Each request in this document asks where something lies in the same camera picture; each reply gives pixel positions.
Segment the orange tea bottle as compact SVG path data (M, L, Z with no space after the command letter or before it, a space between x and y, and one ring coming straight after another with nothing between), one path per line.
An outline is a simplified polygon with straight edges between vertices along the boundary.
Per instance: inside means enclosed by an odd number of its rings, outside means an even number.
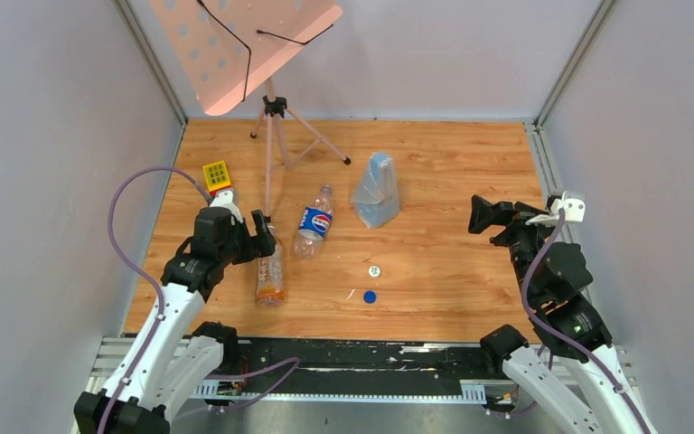
M275 239L272 255L263 257L258 263L258 283L255 302L258 306L278 306L285 302L283 246L277 236L277 228L269 224L268 228Z

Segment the clear Pepsi bottle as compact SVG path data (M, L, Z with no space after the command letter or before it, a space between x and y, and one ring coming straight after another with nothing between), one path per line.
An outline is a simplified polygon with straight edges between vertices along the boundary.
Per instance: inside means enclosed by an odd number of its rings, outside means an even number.
M325 184L312 202L304 208L295 236L296 256L311 259L321 251L333 222L333 213L333 189Z

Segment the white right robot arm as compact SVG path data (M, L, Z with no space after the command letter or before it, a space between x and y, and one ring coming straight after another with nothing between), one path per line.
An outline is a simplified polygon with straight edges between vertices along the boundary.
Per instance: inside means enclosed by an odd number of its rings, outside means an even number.
M585 213L583 197L571 192L550 195L545 209L472 197L467 230L501 227L489 242L510 253L522 307L549 354L541 360L514 326L503 325L481 339L480 365L513 380L566 433L653 433L608 327L582 293L593 276L581 247L558 240Z

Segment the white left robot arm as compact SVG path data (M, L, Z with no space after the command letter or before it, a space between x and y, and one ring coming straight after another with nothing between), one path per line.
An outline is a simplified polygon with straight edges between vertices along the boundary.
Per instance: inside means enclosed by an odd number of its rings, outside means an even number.
M215 370L231 373L240 349L221 336L193 335L174 353L230 265L274 253L269 218L252 213L256 233L233 204L200 209L193 234L165 264L145 329L99 392L83 392L73 412L81 433L167 433L185 401Z

